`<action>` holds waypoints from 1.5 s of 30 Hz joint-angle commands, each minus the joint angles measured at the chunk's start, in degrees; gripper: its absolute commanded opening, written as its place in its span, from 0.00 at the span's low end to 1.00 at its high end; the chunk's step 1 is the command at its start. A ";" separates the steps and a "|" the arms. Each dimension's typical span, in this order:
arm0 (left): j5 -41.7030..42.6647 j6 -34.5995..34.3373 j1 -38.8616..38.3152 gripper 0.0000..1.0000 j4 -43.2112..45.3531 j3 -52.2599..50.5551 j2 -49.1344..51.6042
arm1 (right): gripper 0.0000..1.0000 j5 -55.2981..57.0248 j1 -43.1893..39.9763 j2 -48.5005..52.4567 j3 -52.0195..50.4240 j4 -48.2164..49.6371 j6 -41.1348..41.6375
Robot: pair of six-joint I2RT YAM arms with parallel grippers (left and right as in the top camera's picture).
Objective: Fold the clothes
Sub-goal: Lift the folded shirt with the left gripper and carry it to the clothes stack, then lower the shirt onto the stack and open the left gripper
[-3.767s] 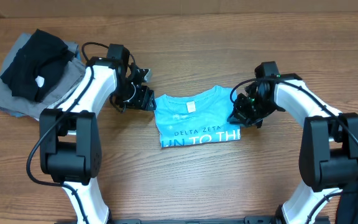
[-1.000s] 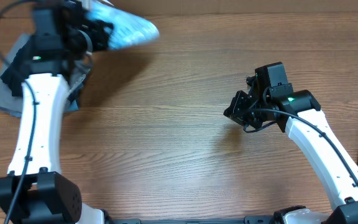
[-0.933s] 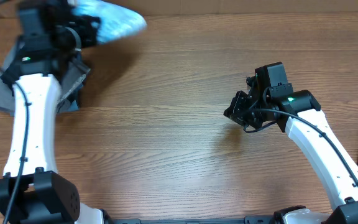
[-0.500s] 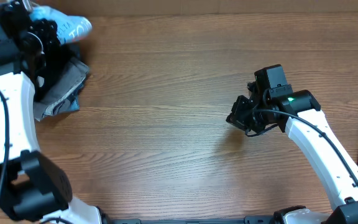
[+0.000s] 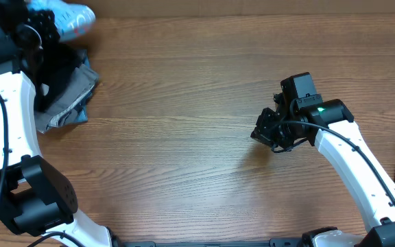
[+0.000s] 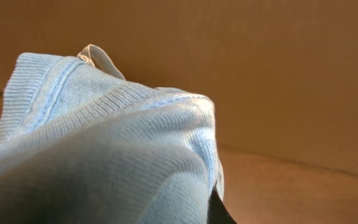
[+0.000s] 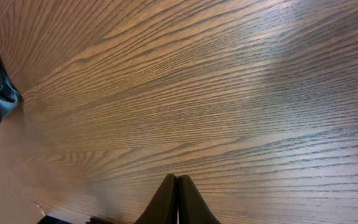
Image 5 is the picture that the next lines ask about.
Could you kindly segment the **light blue printed t-shirt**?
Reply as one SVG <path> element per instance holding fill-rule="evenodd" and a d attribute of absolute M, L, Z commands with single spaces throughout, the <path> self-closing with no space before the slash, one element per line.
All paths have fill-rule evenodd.
<path fill-rule="evenodd" d="M 66 3 L 62 0 L 31 0 L 29 10 L 51 10 L 60 42 L 68 42 L 85 35 L 96 21 L 95 13 L 86 5 Z"/>

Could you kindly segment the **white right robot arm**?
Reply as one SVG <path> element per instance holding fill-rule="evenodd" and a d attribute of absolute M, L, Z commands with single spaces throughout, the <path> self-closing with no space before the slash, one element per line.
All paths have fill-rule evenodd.
<path fill-rule="evenodd" d="M 362 216 L 366 235 L 335 227 L 306 232 L 296 246 L 395 246 L 395 183 L 365 143 L 354 116 L 339 99 L 324 101 L 311 74 L 281 81 L 276 110 L 264 108 L 251 137 L 273 153 L 309 142 L 333 166 Z"/>

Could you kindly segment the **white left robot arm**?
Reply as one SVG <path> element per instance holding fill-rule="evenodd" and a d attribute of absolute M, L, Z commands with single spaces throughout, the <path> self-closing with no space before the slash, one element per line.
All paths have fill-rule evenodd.
<path fill-rule="evenodd" d="M 0 1 L 0 223 L 37 242 L 120 246 L 78 206 L 75 190 L 38 144 L 38 133 L 84 121 L 98 81 L 86 52 L 67 45 L 95 21 L 85 5 Z"/>

